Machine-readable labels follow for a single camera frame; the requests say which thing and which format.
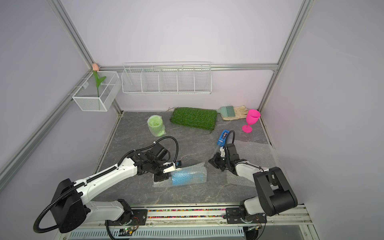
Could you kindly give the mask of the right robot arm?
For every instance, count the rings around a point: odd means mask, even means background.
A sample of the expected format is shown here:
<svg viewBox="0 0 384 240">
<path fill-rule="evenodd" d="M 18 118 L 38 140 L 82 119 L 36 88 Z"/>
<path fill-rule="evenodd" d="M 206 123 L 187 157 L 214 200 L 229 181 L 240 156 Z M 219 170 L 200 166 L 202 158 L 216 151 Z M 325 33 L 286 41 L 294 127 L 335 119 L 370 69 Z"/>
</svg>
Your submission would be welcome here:
<svg viewBox="0 0 384 240">
<path fill-rule="evenodd" d="M 287 178 L 279 167 L 263 168 L 241 159 L 235 146 L 235 132 L 224 130 L 218 139 L 218 150 L 209 163 L 222 172 L 228 171 L 255 184 L 257 196 L 244 200 L 239 207 L 228 210 L 228 222 L 240 220 L 246 224 L 260 217 L 271 217 L 298 206 L 298 200 Z"/>
</svg>

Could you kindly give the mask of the green artificial grass mat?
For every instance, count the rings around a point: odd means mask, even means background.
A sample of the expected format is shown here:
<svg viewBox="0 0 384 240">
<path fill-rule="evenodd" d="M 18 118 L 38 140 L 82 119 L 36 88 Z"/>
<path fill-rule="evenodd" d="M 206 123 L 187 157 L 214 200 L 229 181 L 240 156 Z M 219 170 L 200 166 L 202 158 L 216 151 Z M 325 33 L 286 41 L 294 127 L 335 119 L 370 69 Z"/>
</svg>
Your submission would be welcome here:
<svg viewBox="0 0 384 240">
<path fill-rule="evenodd" d="M 217 116 L 216 110 L 179 107 L 173 111 L 170 122 L 189 128 L 213 131 Z"/>
</svg>

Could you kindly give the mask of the white mesh corner basket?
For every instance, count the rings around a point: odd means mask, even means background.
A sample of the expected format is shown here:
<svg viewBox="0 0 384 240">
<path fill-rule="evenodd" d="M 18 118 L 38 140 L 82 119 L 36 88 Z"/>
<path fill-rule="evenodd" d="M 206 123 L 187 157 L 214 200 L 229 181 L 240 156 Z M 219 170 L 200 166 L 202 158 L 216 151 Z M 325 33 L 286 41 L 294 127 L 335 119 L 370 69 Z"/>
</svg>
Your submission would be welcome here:
<svg viewBox="0 0 384 240">
<path fill-rule="evenodd" d="M 107 112 L 121 88 L 117 72 L 93 71 L 72 98 L 83 112 Z"/>
</svg>

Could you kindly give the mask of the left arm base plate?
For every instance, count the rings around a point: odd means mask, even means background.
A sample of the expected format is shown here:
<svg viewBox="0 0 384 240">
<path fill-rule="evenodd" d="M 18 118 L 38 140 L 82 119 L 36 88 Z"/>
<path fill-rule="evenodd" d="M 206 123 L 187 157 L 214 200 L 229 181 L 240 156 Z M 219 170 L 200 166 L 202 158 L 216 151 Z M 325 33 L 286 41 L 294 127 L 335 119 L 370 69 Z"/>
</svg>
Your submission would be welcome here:
<svg viewBox="0 0 384 240">
<path fill-rule="evenodd" d="M 148 210 L 133 209 L 125 211 L 117 220 L 108 220 L 109 226 L 144 226 L 147 221 Z"/>
</svg>

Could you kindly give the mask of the pink plastic wine glass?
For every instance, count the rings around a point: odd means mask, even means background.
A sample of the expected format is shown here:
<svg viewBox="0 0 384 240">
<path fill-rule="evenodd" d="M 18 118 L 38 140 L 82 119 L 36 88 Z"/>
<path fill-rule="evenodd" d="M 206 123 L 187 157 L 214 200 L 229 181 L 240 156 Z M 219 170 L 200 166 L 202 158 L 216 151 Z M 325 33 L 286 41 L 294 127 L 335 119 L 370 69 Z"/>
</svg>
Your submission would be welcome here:
<svg viewBox="0 0 384 240">
<path fill-rule="evenodd" d="M 252 125 L 254 125 L 260 118 L 261 113 L 257 110 L 251 109 L 248 111 L 246 116 L 246 125 L 242 126 L 242 131 L 245 133 L 251 133 L 252 132 Z"/>
</svg>

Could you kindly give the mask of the artificial tulip flower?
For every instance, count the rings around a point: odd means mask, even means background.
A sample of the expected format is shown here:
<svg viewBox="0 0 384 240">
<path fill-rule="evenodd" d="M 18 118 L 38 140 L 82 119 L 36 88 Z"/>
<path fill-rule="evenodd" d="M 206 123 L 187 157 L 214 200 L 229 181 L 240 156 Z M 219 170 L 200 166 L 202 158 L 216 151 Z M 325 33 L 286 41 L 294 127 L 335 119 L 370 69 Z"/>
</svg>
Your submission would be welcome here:
<svg viewBox="0 0 384 240">
<path fill-rule="evenodd" d="M 100 97 L 99 87 L 100 87 L 101 83 L 103 83 L 104 80 L 106 79 L 106 76 L 99 77 L 98 72 L 100 71 L 100 68 L 96 63 L 92 64 L 92 69 L 93 69 L 93 75 L 94 75 L 95 82 L 96 82 L 97 95 L 99 98 Z"/>
</svg>

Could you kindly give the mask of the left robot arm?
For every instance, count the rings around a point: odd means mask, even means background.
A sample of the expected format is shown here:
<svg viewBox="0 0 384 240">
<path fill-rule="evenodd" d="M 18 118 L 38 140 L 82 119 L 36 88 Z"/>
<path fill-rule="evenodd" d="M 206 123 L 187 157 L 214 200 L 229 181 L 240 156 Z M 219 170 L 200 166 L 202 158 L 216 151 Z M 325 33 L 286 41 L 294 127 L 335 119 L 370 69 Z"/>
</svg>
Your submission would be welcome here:
<svg viewBox="0 0 384 240">
<path fill-rule="evenodd" d="M 123 199 L 112 202 L 95 202 L 93 199 L 121 181 L 153 174 L 155 182 L 167 180 L 178 170 L 179 146 L 176 138 L 165 136 L 152 145 L 131 150 L 118 163 L 92 176 L 59 183 L 51 203 L 34 222 L 35 233 L 42 234 L 58 229 L 68 233 L 85 223 L 105 221 L 121 226 L 140 225 L 130 205 Z"/>
</svg>

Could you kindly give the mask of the bubble wrap sheet stack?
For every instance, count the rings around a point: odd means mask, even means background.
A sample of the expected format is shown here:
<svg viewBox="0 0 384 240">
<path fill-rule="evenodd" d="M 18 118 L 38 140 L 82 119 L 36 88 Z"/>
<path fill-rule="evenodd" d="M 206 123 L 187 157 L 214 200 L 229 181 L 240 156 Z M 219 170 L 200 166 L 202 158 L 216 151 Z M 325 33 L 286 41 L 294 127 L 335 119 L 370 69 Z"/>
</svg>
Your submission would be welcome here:
<svg viewBox="0 0 384 240">
<path fill-rule="evenodd" d="M 234 142 L 237 152 L 240 156 L 240 159 L 245 159 L 251 162 L 253 165 L 272 168 L 277 167 L 276 154 L 273 148 L 268 144 L 259 144 L 254 142 L 242 142 L 235 140 Z M 237 186 L 245 187 L 255 187 L 255 184 L 240 176 L 235 176 L 234 174 L 226 171 L 227 173 L 227 183 Z"/>
</svg>

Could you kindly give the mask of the blue tape dispenser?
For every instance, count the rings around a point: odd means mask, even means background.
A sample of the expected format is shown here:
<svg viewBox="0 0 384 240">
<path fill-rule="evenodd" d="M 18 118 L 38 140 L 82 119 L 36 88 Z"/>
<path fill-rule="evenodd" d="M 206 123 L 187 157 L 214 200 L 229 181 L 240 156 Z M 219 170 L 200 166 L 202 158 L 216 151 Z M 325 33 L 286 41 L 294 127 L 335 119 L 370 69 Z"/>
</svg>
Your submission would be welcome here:
<svg viewBox="0 0 384 240">
<path fill-rule="evenodd" d="M 225 141 L 226 141 L 226 138 L 227 138 L 227 135 L 230 131 L 228 130 L 223 130 L 218 141 L 217 141 L 217 145 L 220 146 L 220 147 L 223 147 L 225 145 Z"/>
</svg>

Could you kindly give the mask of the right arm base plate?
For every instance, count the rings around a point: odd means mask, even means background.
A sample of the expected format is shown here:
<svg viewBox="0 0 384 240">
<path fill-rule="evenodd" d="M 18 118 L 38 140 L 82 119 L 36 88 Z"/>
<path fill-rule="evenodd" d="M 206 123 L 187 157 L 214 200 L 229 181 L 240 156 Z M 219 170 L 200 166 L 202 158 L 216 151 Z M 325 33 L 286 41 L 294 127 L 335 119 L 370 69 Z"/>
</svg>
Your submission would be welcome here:
<svg viewBox="0 0 384 240">
<path fill-rule="evenodd" d="M 265 214 L 246 216 L 239 207 L 226 208 L 223 218 L 227 220 L 228 224 L 265 224 L 267 222 Z"/>
</svg>

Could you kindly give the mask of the blue plastic wine glass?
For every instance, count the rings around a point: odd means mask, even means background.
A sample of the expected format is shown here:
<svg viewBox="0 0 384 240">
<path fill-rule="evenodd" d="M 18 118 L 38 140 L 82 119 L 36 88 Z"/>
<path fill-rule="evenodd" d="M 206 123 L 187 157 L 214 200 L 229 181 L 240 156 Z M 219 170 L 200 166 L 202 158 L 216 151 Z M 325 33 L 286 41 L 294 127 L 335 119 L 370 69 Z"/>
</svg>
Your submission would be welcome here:
<svg viewBox="0 0 384 240">
<path fill-rule="evenodd" d="M 197 170 L 182 170 L 172 174 L 172 186 L 202 184 L 207 181 L 207 173 Z"/>
</svg>

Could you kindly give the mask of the beige work glove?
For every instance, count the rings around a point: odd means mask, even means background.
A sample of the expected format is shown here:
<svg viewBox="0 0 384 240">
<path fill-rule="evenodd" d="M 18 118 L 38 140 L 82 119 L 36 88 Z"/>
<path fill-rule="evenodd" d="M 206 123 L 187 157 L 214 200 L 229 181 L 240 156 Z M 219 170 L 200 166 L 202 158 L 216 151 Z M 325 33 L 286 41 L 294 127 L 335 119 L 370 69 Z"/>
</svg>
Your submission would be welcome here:
<svg viewBox="0 0 384 240">
<path fill-rule="evenodd" d="M 217 113 L 221 115 L 222 119 L 225 121 L 233 121 L 239 119 L 245 119 L 248 114 L 249 109 L 245 106 L 233 107 L 233 106 L 224 106 L 217 110 Z"/>
</svg>

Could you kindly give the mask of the aluminium front rail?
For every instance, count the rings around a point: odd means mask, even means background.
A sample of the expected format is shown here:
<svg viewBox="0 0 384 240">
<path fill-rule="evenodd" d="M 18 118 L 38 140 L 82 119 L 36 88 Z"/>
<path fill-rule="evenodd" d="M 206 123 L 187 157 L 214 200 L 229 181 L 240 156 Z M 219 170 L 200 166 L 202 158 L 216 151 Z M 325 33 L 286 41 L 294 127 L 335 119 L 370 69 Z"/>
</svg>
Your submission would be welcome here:
<svg viewBox="0 0 384 240">
<path fill-rule="evenodd" d="M 312 220 L 305 206 L 300 205 L 279 215 L 266 217 L 265 224 L 228 224 L 223 218 L 226 208 L 239 207 L 236 205 L 186 205 L 186 206 L 123 206 L 117 201 L 111 203 L 92 202 L 86 206 L 87 216 L 83 222 L 76 217 L 71 221 L 68 231 L 80 227 L 103 226 L 106 220 L 117 220 L 125 211 L 146 209 L 148 216 L 143 227 L 173 227 L 173 226 L 254 226 L 261 228 L 265 225 L 310 225 Z"/>
</svg>

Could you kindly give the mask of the white vent grille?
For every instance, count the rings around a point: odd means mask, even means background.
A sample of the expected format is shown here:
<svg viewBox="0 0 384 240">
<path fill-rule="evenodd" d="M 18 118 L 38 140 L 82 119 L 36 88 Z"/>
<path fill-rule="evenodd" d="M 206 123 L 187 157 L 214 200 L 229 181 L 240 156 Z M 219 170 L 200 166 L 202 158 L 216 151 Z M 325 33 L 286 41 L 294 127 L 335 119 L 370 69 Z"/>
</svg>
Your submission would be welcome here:
<svg viewBox="0 0 384 240">
<path fill-rule="evenodd" d="M 139 228 L 130 233 L 127 228 L 79 229 L 70 233 L 69 240 L 116 240 L 135 239 L 199 239 L 210 237 L 244 237 L 242 227 L 193 227 L 193 228 Z"/>
</svg>

